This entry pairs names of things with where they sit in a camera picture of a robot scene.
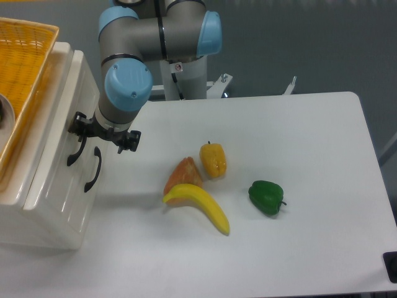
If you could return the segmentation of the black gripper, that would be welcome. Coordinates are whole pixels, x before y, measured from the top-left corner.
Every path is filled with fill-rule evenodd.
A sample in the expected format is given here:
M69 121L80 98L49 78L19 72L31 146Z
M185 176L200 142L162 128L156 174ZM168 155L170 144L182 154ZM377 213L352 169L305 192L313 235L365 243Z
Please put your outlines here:
M88 119L82 112L76 112L73 116L68 132L78 137L78 142L82 142L84 137L98 137L107 142L112 142L118 146L118 154L123 151L135 152L138 148L141 132L138 130L116 132L113 127L103 128L93 116Z

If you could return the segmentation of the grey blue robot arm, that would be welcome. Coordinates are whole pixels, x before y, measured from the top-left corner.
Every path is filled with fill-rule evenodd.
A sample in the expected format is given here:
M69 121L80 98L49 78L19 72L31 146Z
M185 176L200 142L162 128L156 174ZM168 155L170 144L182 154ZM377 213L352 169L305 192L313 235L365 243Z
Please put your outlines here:
M98 137L135 151L130 129L153 88L159 61L168 100L207 97L207 57L221 51L220 16L203 1L112 1L99 17L102 94L92 117L75 113L68 131L80 143Z

